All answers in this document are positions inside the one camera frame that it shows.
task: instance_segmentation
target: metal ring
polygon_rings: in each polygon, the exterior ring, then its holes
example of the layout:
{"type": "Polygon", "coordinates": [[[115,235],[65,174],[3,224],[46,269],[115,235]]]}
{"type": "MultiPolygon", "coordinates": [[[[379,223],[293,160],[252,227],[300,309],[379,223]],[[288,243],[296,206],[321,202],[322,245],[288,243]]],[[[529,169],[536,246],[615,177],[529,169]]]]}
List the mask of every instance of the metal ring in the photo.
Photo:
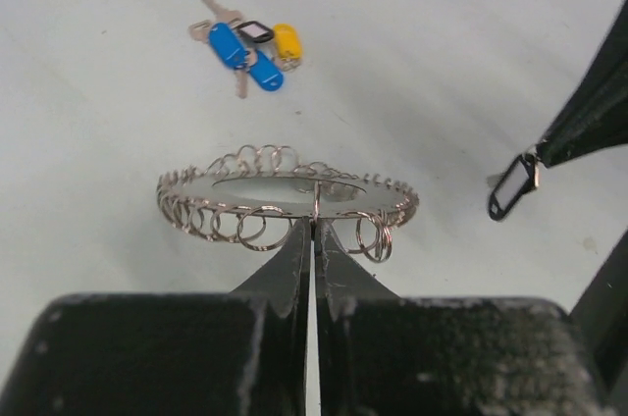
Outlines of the metal ring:
{"type": "Polygon", "coordinates": [[[256,250],[279,247],[284,238],[267,246],[254,246],[250,242],[267,231],[265,217],[288,220],[310,217],[314,221],[322,218],[357,219],[356,239],[358,249],[350,253],[362,253],[375,262],[389,258],[392,249],[391,229],[407,223],[416,213],[419,198],[405,182],[380,176],[363,177],[343,173],[326,163],[301,164],[298,153],[289,146],[267,144],[260,148],[247,144],[237,152],[214,160],[207,169],[189,166],[181,171],[172,171],[159,178],[156,188],[159,210],[175,228],[208,241],[240,242],[256,250]],[[229,195],[216,191],[219,182],[238,179],[287,179],[297,181],[293,187],[298,191],[314,193],[313,203],[262,202],[255,199],[229,195]],[[200,179],[211,181],[210,193],[206,196],[191,195],[200,179]],[[311,182],[314,188],[304,188],[302,182],[311,182]],[[321,202],[322,196],[334,198],[334,202],[321,202]],[[221,231],[221,215],[235,215],[237,224],[233,234],[221,231]],[[258,232],[242,237],[245,219],[249,216],[262,218],[258,232]],[[362,234],[363,220],[367,219],[376,229],[375,240],[366,245],[362,234]]]}
{"type": "MultiPolygon", "coordinates": [[[[268,246],[255,246],[251,243],[249,243],[245,237],[242,237],[242,231],[244,229],[244,220],[250,216],[253,215],[254,213],[257,212],[268,212],[268,211],[273,211],[273,212],[277,212],[277,213],[284,213],[282,211],[281,208],[278,207],[274,207],[272,205],[264,205],[262,207],[257,207],[254,208],[252,210],[250,210],[249,212],[245,213],[244,215],[241,216],[241,218],[239,219],[239,221],[237,222],[237,228],[235,229],[235,237],[237,237],[237,240],[239,241],[239,243],[244,246],[247,249],[250,249],[252,251],[270,251],[272,249],[276,249],[279,246],[281,246],[282,244],[284,244],[286,242],[286,239],[288,239],[288,236],[290,235],[290,230],[292,229],[292,220],[288,220],[288,231],[286,232],[286,234],[284,234],[284,237],[282,237],[280,240],[274,242],[273,244],[270,244],[268,246]]],[[[264,228],[266,228],[266,219],[264,217],[262,217],[262,219],[264,220],[264,228]]]]}

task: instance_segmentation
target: wire spiral ring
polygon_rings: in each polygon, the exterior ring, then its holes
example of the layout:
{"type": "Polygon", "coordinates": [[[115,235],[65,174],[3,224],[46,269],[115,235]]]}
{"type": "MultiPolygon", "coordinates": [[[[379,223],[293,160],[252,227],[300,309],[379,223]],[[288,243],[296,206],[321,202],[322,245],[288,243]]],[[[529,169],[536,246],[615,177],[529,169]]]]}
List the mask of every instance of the wire spiral ring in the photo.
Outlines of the wire spiral ring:
{"type": "Polygon", "coordinates": [[[378,174],[359,177],[319,161],[302,164],[292,147],[273,144],[261,147],[246,144],[236,153],[215,159],[205,170],[189,166],[166,173],[159,178],[156,193],[157,206],[173,227],[206,241],[240,243],[253,251],[281,247],[295,218],[308,216],[312,221],[319,218],[356,219],[358,248],[348,249],[347,252],[364,254],[374,262],[388,260],[393,248],[391,230],[407,223],[419,205],[418,196],[405,182],[394,182],[391,178],[381,181],[378,174]],[[192,183],[203,178],[211,181],[212,186],[238,179],[288,179],[293,182],[294,190],[313,193],[314,203],[260,203],[223,193],[218,200],[215,198],[219,196],[217,192],[208,197],[184,193],[192,183]],[[322,203],[322,197],[334,201],[322,203]],[[382,208],[382,205],[389,204],[390,207],[382,208]],[[221,232],[222,215],[233,215],[237,219],[232,234],[221,232]],[[245,222],[249,217],[261,218],[262,225],[254,234],[244,236],[245,222]],[[272,244],[252,244],[267,231],[267,218],[288,220],[288,232],[272,244]],[[362,234],[364,220],[371,223],[376,231],[373,242],[368,245],[362,234]]]}

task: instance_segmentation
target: metal key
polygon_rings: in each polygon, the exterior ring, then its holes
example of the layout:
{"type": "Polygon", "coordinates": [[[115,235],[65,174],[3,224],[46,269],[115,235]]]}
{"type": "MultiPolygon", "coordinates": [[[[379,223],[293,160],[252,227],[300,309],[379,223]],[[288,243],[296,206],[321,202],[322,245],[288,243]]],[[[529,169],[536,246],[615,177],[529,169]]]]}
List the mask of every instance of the metal key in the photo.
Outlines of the metal key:
{"type": "Polygon", "coordinates": [[[192,24],[189,26],[189,36],[196,41],[202,41],[207,43],[207,37],[209,36],[209,30],[211,30],[214,23],[212,21],[203,21],[198,24],[192,24]]]}
{"type": "Polygon", "coordinates": [[[244,22],[244,15],[240,11],[231,11],[218,4],[215,0],[201,0],[216,16],[216,21],[228,26],[235,26],[244,22]]]}
{"type": "Polygon", "coordinates": [[[245,99],[248,95],[248,70],[257,63],[257,53],[249,50],[246,54],[246,66],[235,70],[235,94],[240,99],[245,99]]]}

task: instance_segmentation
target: table surface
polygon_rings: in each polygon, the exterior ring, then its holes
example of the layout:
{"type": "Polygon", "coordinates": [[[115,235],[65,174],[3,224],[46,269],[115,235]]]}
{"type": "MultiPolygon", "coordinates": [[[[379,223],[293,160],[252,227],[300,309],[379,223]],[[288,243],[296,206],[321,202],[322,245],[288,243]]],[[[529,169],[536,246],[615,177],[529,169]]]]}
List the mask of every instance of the table surface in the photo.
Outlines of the table surface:
{"type": "Polygon", "coordinates": [[[298,29],[280,91],[235,96],[187,35],[200,0],[0,0],[0,379],[58,295],[226,291],[263,264],[154,201],[163,172],[245,143],[410,182],[422,203],[391,260],[362,261],[399,294],[575,304],[626,228],[626,150],[543,172],[502,224],[486,176],[539,138],[622,0],[219,1],[298,29]]]}

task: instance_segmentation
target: black key tag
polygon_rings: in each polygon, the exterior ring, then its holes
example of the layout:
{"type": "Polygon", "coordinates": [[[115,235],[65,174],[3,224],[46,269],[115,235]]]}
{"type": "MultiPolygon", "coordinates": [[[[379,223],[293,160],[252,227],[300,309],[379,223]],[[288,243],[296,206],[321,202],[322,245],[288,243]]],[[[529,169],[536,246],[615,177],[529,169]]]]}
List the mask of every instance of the black key tag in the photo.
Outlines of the black key tag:
{"type": "Polygon", "coordinates": [[[521,197],[539,186],[539,160],[532,153],[517,156],[489,196],[489,216],[500,222],[521,197]]]}
{"type": "Polygon", "coordinates": [[[275,33],[270,28],[257,21],[245,22],[237,26],[235,29],[242,38],[256,45],[268,43],[275,38],[275,33]]]}

